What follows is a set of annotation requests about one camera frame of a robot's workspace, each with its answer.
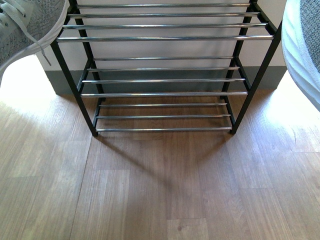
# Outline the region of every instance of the white wall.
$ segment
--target white wall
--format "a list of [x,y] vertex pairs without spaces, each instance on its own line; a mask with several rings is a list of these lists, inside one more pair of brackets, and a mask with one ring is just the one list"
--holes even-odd
[[[203,3],[204,0],[139,0],[134,3],[137,4],[163,4],[163,3]],[[207,3],[244,3],[246,0],[210,0]],[[105,4],[105,0],[78,0],[79,4]],[[130,0],[109,0],[108,4],[120,3],[120,4],[132,4]],[[258,1],[261,8],[273,21],[273,23],[278,26],[284,12],[285,0],[259,0]],[[130,13],[132,11],[137,11],[134,9],[111,9],[110,13]],[[203,12],[210,12],[212,9],[205,8],[200,9]],[[245,8],[228,8],[229,12],[243,12]],[[159,13],[158,9],[145,9],[144,11],[139,11],[139,13],[154,12]],[[161,13],[178,13],[186,12],[183,8],[167,8],[160,11]],[[210,23],[212,18],[202,18],[198,19],[196,23]],[[130,18],[130,19],[85,19],[87,24],[185,24],[185,23],[195,23],[195,18],[185,19],[185,18],[153,18],[147,23],[146,18]],[[242,18],[236,17],[216,17],[214,18],[215,23],[239,23],[242,22]],[[237,35],[239,29],[150,29],[150,30],[108,30],[108,31],[88,31],[89,36],[109,36],[109,37],[124,37],[124,36],[167,36],[167,31],[172,31],[172,36],[223,36],[223,35]],[[264,29],[250,29],[249,35],[262,34],[267,35],[268,33]],[[76,30],[65,31],[62,37],[76,37],[79,36]],[[176,41],[176,42],[95,42],[91,44],[94,56],[99,57],[161,57],[161,56],[201,56],[201,55],[215,55],[215,56],[231,56],[234,50],[236,41]],[[242,52],[240,54],[240,59],[244,66],[259,66],[267,52],[270,41],[246,41],[243,45]],[[86,55],[83,50],[82,43],[60,43],[59,44],[64,57],[71,70],[82,70],[86,63]],[[53,52],[50,47],[45,49],[45,52],[50,59],[52,66],[44,60],[41,54],[37,54],[43,68],[46,71],[58,71],[60,70],[59,64],[55,59]],[[123,67],[124,62],[113,62],[100,63],[98,67],[109,67],[118,68]],[[210,67],[215,66],[225,66],[229,62],[212,62],[212,61],[199,61],[199,62],[172,62],[172,61],[138,61],[138,62],[125,62],[125,67],[188,67],[194,64],[199,67]],[[282,55],[281,46],[278,48],[272,62],[271,66],[284,66],[285,62]]]

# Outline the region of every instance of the white sneaker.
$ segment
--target white sneaker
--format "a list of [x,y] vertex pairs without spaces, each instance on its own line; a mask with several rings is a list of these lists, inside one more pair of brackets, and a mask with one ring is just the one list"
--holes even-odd
[[319,0],[287,0],[282,21],[282,49],[293,81],[320,111]]
[[0,0],[0,85],[14,61],[50,45],[65,21],[67,0]]

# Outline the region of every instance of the white shoe sole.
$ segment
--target white shoe sole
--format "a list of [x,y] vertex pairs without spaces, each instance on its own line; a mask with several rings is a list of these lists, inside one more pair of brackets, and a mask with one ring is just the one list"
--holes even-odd
[[[41,38],[38,41],[43,48],[48,47],[56,39],[56,37],[60,33],[61,28],[65,22],[65,19],[66,19],[68,7],[69,7],[69,1],[65,0],[63,10],[61,12],[61,15],[60,15],[58,21],[55,23],[55,25],[52,27],[52,29],[43,38]],[[1,86],[1,81],[2,81],[2,77],[4,75],[4,72],[10,64],[12,64],[15,61],[22,59],[26,56],[35,54],[39,51],[41,51],[41,48],[39,47],[39,45],[36,43],[33,43],[32,45],[24,48],[20,52],[13,55],[9,60],[7,60],[0,67],[0,86]]]

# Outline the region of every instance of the gray baseboard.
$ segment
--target gray baseboard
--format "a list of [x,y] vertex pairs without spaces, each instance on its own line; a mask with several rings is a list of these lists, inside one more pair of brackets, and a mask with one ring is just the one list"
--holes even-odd
[[[258,72],[258,66],[247,66],[245,67],[246,74],[250,81],[254,79]],[[259,89],[276,89],[279,85],[280,80],[283,78],[287,68],[285,66],[269,66],[260,85]],[[52,84],[52,87],[56,94],[71,94],[71,90],[66,81],[66,78],[62,71],[46,71],[45,72],[49,81]],[[168,78],[224,78],[226,76],[226,71],[175,71],[175,72],[145,72],[143,75],[137,72],[119,72],[106,74],[103,72],[100,77],[101,79],[168,79]],[[82,74],[82,71],[71,71],[75,82],[78,83],[79,78]],[[235,72],[234,78],[240,77],[238,72]],[[167,84],[158,84],[158,83],[135,83],[135,84],[108,84],[105,86],[104,90],[106,93],[121,93],[121,92],[167,92],[167,91],[214,91],[222,88],[222,84],[208,84],[208,83],[167,83]],[[243,84],[232,83],[230,89],[243,89]],[[91,85],[86,87],[83,92],[94,92],[95,86]]]

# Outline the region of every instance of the metal shoe rack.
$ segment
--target metal shoe rack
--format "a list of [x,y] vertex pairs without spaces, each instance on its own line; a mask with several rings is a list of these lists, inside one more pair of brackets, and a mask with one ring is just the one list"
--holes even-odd
[[[104,5],[79,5],[77,0],[69,0],[70,7],[68,9],[68,14],[65,20],[65,24],[61,30],[61,33],[56,38],[56,40],[51,44],[53,52],[58,59],[58,62],[61,66],[61,69],[66,77],[66,80],[74,94],[74,97],[80,107],[80,110],[87,122],[89,129],[92,132],[93,136],[97,136],[100,132],[155,132],[155,131],[215,131],[215,130],[227,130],[230,131],[231,134],[235,134],[244,114],[258,88],[260,81],[262,80],[267,67],[281,41],[281,24],[278,28],[274,26],[274,24],[269,20],[266,14],[262,11],[262,9],[258,5],[258,0],[250,0],[246,3],[171,3],[171,4],[104,4]],[[233,9],[243,9],[243,12],[233,11]],[[130,9],[129,13],[113,13],[113,10],[125,10]],[[177,13],[163,13],[168,12],[167,9],[177,10]],[[210,12],[203,12],[201,10],[206,9],[210,10]],[[96,11],[95,13],[83,13],[86,10]],[[217,17],[222,17],[225,19],[239,19],[241,17],[240,22],[235,23],[215,23],[214,20]],[[108,24],[108,20],[110,19],[145,19],[145,24]],[[161,20],[163,19],[192,19],[192,23],[184,23],[184,24],[163,24]],[[197,19],[199,18],[210,18],[210,23],[198,23]],[[256,21],[258,23],[251,23],[252,19],[258,19]],[[99,19],[105,20],[106,24],[100,25],[92,25],[92,24],[84,24],[88,19]],[[159,24],[148,24],[150,20],[159,19]],[[70,20],[74,20],[76,24],[70,24]],[[175,34],[179,29],[239,29],[238,35],[177,35]],[[250,28],[264,28],[264,35],[247,35],[248,29]],[[124,33],[127,33],[129,30],[135,29],[138,32],[145,31],[146,35],[143,36],[109,36],[109,30],[121,30]],[[151,29],[166,29],[166,36],[148,36],[148,33]],[[88,35],[88,31],[96,31],[103,30],[101,33],[106,33],[106,35],[101,36],[90,36]],[[80,37],[64,37],[67,33],[71,31],[78,31]],[[248,79],[245,69],[240,61],[240,52],[243,46],[244,41],[259,41],[259,40],[269,40],[270,46],[266,52],[265,58],[262,61],[262,64],[256,74],[256,77],[250,81]],[[190,55],[178,55],[178,56],[106,56],[105,58],[95,58],[94,53],[92,51],[92,43],[101,43],[108,44],[110,42],[141,42],[141,43],[152,43],[157,46],[159,42],[177,42],[177,41],[207,41],[210,44],[214,45],[216,41],[228,41],[231,46],[234,47],[233,54],[230,56],[190,56]],[[65,61],[65,58],[62,54],[62,51],[59,47],[59,43],[75,43],[81,42],[83,43],[83,47],[87,56],[87,62],[84,66],[83,73],[78,81],[78,84],[75,83],[73,76],[68,68],[68,65]],[[118,63],[127,63],[127,62],[142,62],[148,61],[153,63],[159,63],[160,61],[192,61],[197,62],[201,60],[209,60],[209,61],[220,61],[227,60],[228,65],[225,67],[213,66],[213,67],[137,67],[137,68],[128,68],[125,65],[123,68],[97,68],[98,62],[118,62]],[[189,71],[221,71],[224,70],[226,72],[225,78],[216,78],[216,77],[205,77],[205,78],[188,78],[188,77],[177,77],[179,73],[189,73]],[[233,77],[234,72],[238,71],[240,77]],[[139,76],[139,74],[144,73],[173,73],[175,77],[135,77],[133,79],[104,79],[102,78],[103,74],[109,74],[110,76],[114,76],[115,73],[123,73],[129,72],[133,73],[132,76]],[[217,85],[217,83],[223,83],[223,87],[220,91],[216,90],[183,90],[183,91],[157,91],[159,89],[159,85],[161,84],[180,84],[181,86],[189,85],[190,83],[208,83],[212,85]],[[230,90],[230,84],[234,83],[242,83],[245,89],[244,91],[234,91]],[[106,91],[110,85],[121,85],[120,89],[127,89],[123,86],[129,85],[146,85],[146,84],[154,84],[152,91],[142,91],[142,92],[128,92],[127,90],[124,92],[109,92]],[[84,93],[83,90],[86,86],[96,86],[96,91]],[[234,116],[232,107],[230,104],[231,96],[246,96],[239,111],[237,117]],[[161,97],[163,102],[154,103],[152,100],[149,103],[136,103],[134,99],[153,99],[154,97]],[[172,98],[181,98],[181,99],[192,99],[193,97],[197,97],[197,99],[201,99],[202,97],[212,99],[212,102],[201,102],[201,101],[193,101],[193,102],[169,102],[168,100]],[[93,120],[91,120],[88,110],[83,102],[83,98],[96,98],[97,105],[96,110],[93,116]],[[128,102],[126,104],[120,103],[109,103],[106,100],[110,99],[129,99],[132,102]],[[180,115],[106,115],[102,114],[102,110],[104,109],[136,109],[136,108],[224,108],[224,114],[180,114]],[[228,120],[228,124],[226,126],[210,126],[210,127],[168,127],[168,128],[99,128],[100,121],[125,121],[125,120],[154,120],[161,119],[165,121],[166,119],[203,119],[203,118],[214,118],[220,119],[224,118]]]

